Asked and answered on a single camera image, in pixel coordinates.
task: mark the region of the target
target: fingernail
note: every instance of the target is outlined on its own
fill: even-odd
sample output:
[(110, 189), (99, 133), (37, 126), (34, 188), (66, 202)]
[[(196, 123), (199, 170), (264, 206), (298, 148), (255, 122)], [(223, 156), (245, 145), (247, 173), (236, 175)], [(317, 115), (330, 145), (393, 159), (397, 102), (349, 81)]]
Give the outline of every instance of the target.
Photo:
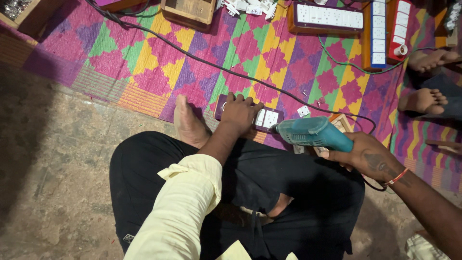
[(328, 151), (321, 152), (321, 157), (324, 158), (324, 159), (329, 158), (329, 152)]

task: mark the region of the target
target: sleeve cuff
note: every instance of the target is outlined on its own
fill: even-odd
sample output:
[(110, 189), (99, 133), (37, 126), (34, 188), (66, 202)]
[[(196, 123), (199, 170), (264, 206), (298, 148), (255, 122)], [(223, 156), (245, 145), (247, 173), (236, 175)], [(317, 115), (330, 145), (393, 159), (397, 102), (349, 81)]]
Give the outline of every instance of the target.
[(221, 174), (223, 168), (217, 159), (210, 155), (189, 155), (184, 157), (179, 163), (172, 164), (168, 168), (157, 174), (164, 180), (171, 179), (179, 173), (194, 173), (209, 180), (215, 191), (215, 195), (207, 208), (207, 214), (218, 205), (221, 200)]

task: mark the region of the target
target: blue drill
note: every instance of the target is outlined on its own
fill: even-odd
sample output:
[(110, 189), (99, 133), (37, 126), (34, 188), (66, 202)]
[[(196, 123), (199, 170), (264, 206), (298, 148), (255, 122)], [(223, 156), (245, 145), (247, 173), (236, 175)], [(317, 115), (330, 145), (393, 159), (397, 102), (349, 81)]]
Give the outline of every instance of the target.
[(341, 152), (353, 149), (353, 141), (331, 124), (327, 117), (285, 120), (274, 125), (272, 130), (293, 145), (324, 146)]

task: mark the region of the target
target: person's foot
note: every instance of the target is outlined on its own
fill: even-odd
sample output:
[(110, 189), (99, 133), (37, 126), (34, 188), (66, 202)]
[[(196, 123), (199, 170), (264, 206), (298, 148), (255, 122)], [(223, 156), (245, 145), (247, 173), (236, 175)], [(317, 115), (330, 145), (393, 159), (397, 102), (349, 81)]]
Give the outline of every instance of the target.
[(202, 148), (207, 143), (210, 135), (204, 124), (193, 113), (188, 104), (188, 97), (178, 95), (175, 105), (173, 124), (178, 138), (189, 145), (199, 149)]
[(416, 111), (422, 114), (438, 115), (444, 112), (442, 105), (448, 101), (437, 89), (421, 88), (401, 97), (398, 102), (398, 111)]
[(454, 51), (436, 50), (427, 55), (422, 51), (414, 52), (408, 61), (408, 66), (417, 72), (428, 73), (447, 63), (451, 63), (460, 58)]

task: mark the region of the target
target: hand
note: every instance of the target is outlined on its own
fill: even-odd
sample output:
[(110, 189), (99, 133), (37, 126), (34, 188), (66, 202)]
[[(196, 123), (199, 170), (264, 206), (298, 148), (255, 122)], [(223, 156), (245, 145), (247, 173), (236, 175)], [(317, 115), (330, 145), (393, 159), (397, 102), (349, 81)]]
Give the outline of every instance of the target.
[(349, 153), (325, 151), (321, 156), (338, 161), (348, 171), (356, 168), (360, 173), (377, 181), (392, 180), (404, 170), (404, 166), (375, 137), (364, 132), (344, 133), (353, 141)]
[(229, 92), (220, 125), (233, 128), (239, 134), (238, 136), (247, 133), (258, 111), (263, 108), (262, 102), (251, 106), (253, 102), (253, 98), (248, 97), (244, 100), (244, 96), (241, 94), (237, 95), (236, 100), (234, 100), (234, 93)]

